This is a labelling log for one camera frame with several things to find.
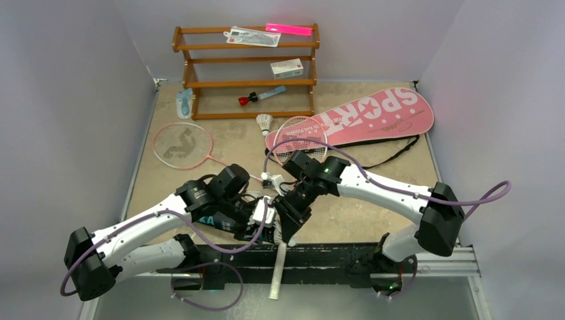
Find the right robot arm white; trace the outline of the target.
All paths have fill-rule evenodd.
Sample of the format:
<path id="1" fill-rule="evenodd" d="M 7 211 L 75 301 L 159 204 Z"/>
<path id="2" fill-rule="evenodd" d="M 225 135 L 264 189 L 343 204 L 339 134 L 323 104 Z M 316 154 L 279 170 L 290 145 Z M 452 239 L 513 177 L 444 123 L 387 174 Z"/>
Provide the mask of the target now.
<path id="1" fill-rule="evenodd" d="M 411 226 L 381 238 L 374 253 L 380 270 L 390 271 L 417 253 L 452 255 L 464 213 L 448 185 L 409 185 L 370 173 L 346 159 L 330 156 L 319 162 L 302 151 L 295 151 L 282 167 L 298 180 L 292 191 L 273 200 L 283 242 L 289 242 L 309 220 L 310 206 L 318 197 L 334 195 L 372 203 L 411 221 Z"/>

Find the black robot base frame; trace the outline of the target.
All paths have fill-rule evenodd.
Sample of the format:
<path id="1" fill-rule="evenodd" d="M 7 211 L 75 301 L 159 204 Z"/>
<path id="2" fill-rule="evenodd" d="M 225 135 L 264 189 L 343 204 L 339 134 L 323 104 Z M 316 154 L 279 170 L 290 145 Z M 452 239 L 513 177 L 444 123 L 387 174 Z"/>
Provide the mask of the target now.
<path id="1" fill-rule="evenodd" d="M 457 248 L 449 257 L 419 253 L 400 263 L 377 251 L 377 243 L 310 243 L 289 247 L 281 258 L 273 244 L 254 245 L 229 255 L 208 245 L 196 245 L 188 235 L 177 235 L 156 245 L 143 245 L 111 262 L 103 263 L 123 281 L 145 273 L 180 277 L 196 273 L 206 290 L 228 283 L 269 284 L 276 265 L 282 266 L 284 285 L 348 285 L 392 295 L 406 289 L 414 275 L 469 277 L 479 274 L 470 248 Z"/>

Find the black shuttlecock tube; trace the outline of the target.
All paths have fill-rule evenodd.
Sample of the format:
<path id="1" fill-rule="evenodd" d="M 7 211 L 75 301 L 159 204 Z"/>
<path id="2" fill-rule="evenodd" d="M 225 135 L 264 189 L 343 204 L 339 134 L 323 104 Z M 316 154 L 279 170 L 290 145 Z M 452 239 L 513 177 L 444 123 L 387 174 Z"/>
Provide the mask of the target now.
<path id="1" fill-rule="evenodd" d="M 223 213 L 217 212 L 213 216 L 201 217 L 195 221 L 203 225 L 208 225 L 215 229 L 232 233 L 234 239 L 238 241 L 250 241 L 257 231 L 259 225 L 245 225 L 244 223 L 237 223 L 235 220 L 227 217 Z M 281 226 L 279 221 L 275 221 L 271 227 L 264 227 L 261 235 L 257 238 L 257 243 L 280 243 Z"/>

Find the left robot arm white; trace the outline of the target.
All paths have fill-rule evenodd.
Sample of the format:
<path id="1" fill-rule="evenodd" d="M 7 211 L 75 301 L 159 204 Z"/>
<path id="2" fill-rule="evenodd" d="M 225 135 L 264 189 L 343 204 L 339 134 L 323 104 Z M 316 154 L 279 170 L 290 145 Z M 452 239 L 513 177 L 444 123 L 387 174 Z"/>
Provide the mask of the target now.
<path id="1" fill-rule="evenodd" d="M 251 176 L 232 164 L 218 174 L 189 180 L 164 200 L 142 213 L 97 231 L 74 230 L 63 262 L 67 273 L 60 286 L 64 297 L 78 295 L 89 301 L 108 292 L 117 282 L 160 269 L 195 270 L 199 255 L 191 250 L 189 235 L 177 235 L 164 243 L 149 242 L 173 229 L 189 226 L 211 249 L 233 255 L 249 249 L 275 225 L 273 198 L 245 200 Z M 233 233 L 245 244 L 236 249 L 214 244 L 196 227 L 211 219 L 220 230 Z"/>

